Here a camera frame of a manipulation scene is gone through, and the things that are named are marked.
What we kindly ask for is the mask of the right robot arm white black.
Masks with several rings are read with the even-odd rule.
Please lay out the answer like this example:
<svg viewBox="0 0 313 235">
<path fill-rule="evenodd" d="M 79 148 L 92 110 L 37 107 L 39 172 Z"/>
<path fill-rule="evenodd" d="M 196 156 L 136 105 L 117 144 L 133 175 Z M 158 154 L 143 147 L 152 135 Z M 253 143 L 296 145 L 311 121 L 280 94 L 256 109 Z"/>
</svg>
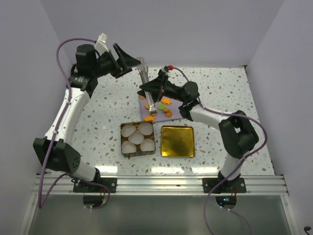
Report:
<svg viewBox="0 0 313 235">
<path fill-rule="evenodd" d="M 159 70 L 158 76 L 139 86 L 139 95 L 150 93 L 154 102 L 163 97 L 182 102 L 179 112 L 184 119 L 200 122 L 218 130 L 227 152 L 225 163 L 219 174 L 218 187 L 223 192 L 229 192 L 235 187 L 235 179 L 239 177 L 243 157 L 250 153 L 259 141 L 251 121 L 244 112 L 222 113 L 209 110 L 200 102 L 197 83 L 187 81 L 177 86 L 169 81 L 169 72 L 164 67 Z"/>
</svg>

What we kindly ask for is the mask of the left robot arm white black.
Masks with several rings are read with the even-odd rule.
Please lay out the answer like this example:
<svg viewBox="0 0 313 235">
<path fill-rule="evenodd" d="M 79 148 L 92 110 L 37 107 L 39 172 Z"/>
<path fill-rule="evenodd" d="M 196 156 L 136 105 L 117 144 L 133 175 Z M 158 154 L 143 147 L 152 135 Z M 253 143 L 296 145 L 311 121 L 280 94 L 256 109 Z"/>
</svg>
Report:
<svg viewBox="0 0 313 235">
<path fill-rule="evenodd" d="M 36 138 L 33 142 L 43 170 L 61 171 L 83 179 L 84 186 L 90 192 L 99 191 L 102 181 L 96 175 L 96 168 L 83 163 L 80 153 L 72 147 L 74 130 L 98 85 L 99 77 L 110 74 L 119 78 L 141 64 L 139 60 L 125 53 L 118 44 L 114 44 L 113 48 L 118 59 L 113 57 L 111 51 L 90 44 L 77 47 L 77 71 L 71 72 L 61 108 L 44 137 Z"/>
</svg>

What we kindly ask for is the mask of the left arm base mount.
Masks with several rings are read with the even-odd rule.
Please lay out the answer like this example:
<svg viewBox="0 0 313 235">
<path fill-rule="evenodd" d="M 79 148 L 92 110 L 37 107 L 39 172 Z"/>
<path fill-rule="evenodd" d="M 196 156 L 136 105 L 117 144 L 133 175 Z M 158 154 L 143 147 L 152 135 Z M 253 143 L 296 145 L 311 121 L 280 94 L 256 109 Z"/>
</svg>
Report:
<svg viewBox="0 0 313 235">
<path fill-rule="evenodd" d="M 72 179 L 73 192 L 83 193 L 83 204 L 90 210 L 103 208 L 110 200 L 111 194 L 116 193 L 117 179 L 102 178 L 97 182 Z"/>
</svg>

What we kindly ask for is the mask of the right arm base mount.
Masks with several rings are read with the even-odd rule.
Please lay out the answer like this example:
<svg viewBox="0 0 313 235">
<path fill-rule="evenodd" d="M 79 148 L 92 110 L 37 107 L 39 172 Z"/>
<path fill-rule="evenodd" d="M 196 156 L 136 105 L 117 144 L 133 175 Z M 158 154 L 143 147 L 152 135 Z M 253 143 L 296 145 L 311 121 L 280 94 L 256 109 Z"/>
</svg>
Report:
<svg viewBox="0 0 313 235">
<path fill-rule="evenodd" d="M 204 193 L 209 193 L 210 190 L 219 183 L 219 178 L 203 178 L 202 187 Z M 226 194 L 225 196 L 216 196 L 216 202 L 219 206 L 227 209 L 233 209 L 237 204 L 237 194 L 246 193 L 245 180 L 242 177 L 237 177 L 232 181 L 226 180 L 220 186 L 218 186 L 213 193 L 214 194 Z"/>
</svg>

